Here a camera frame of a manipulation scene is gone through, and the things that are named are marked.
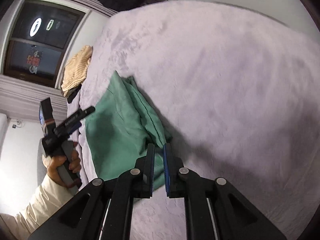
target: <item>gray grip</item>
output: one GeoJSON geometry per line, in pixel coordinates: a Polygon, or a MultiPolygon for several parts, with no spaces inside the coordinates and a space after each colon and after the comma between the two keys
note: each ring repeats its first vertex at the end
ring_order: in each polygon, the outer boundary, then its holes
{"type": "MultiPolygon", "coordinates": [[[[72,157],[71,157],[71,153],[74,149],[73,147],[73,141],[65,141],[62,143],[62,149],[68,159],[68,161],[71,163],[72,162],[72,157]]],[[[70,177],[69,175],[69,170],[67,170],[67,168],[64,165],[61,165],[60,167],[57,168],[58,174],[60,176],[60,178],[62,179],[62,181],[66,184],[66,185],[70,185],[73,183],[73,179],[70,177]]],[[[78,192],[78,187],[74,186],[72,188],[69,188],[69,191],[72,195],[75,195],[78,192]]]]}

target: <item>green cloth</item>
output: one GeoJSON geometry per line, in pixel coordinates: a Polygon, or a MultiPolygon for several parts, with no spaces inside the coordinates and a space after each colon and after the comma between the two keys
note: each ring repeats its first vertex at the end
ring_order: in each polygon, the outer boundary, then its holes
{"type": "MultiPolygon", "coordinates": [[[[145,156],[148,143],[163,148],[167,133],[134,78],[115,71],[108,89],[85,121],[95,171],[104,180],[117,178],[145,156]]],[[[155,155],[154,189],[164,184],[163,159],[155,155]]]]}

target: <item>lavender fuzzy blanket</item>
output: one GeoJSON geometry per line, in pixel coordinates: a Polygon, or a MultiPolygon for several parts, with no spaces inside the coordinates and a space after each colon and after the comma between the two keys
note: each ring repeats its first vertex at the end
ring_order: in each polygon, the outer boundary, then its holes
{"type": "MultiPolygon", "coordinates": [[[[110,18],[81,108],[99,101],[114,70],[135,77],[186,167],[228,179],[289,240],[301,234],[320,203],[318,44],[245,9],[166,2],[110,18]]],[[[75,139],[89,182],[84,126],[75,139]]],[[[131,239],[180,240],[185,230],[183,200],[167,199],[163,187],[136,203],[131,239]]]]}

